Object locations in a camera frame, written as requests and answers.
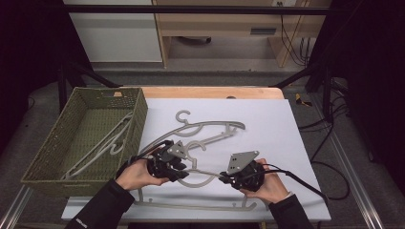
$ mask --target basket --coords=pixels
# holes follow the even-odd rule
[[[123,161],[138,153],[147,110],[141,88],[75,88],[21,182],[51,197],[93,196]],[[131,112],[132,118],[118,125]],[[77,169],[88,163],[108,143],[105,136],[116,135],[125,125],[126,131],[116,141],[115,150],[120,151],[105,152],[78,176],[61,179],[96,148]]]

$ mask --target floor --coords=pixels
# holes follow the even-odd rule
[[[199,40],[177,38],[173,41],[167,68],[159,64],[110,64],[98,65],[96,70],[106,78],[123,85],[199,85],[199,86],[262,86],[274,85],[288,78],[302,66],[293,61],[283,69],[277,63],[265,38],[230,38],[213,37],[205,44]],[[90,78],[85,78],[89,85],[99,87]],[[284,88],[297,125],[304,126],[321,119],[316,104],[320,95],[307,94],[302,87],[306,78]],[[297,103],[296,95],[301,95],[305,103]],[[332,93],[334,108],[345,104]],[[50,84],[31,94],[31,108],[27,111],[17,132],[14,134],[6,151],[0,156],[0,216],[4,216],[12,205],[14,197],[21,188],[19,179],[47,137],[51,127],[58,118],[57,85]],[[331,200],[329,209],[332,220],[323,222],[321,228],[405,228],[405,198],[396,188],[382,164],[372,163],[367,155],[367,148],[359,137],[350,118],[350,111],[341,110],[334,119],[333,133],[316,156],[316,160],[326,162],[339,171],[345,171],[341,164],[339,146],[344,151],[364,188],[376,212],[379,225],[368,225],[365,220],[364,207],[356,187],[343,200]],[[325,125],[301,133],[309,157],[312,157],[326,137]],[[321,190],[330,197],[342,197],[346,192],[345,181],[328,167],[313,164]],[[49,198],[33,192],[30,201],[22,212],[17,228],[58,228],[63,226],[60,219],[66,204],[65,198]],[[268,228],[275,228],[273,223]]]

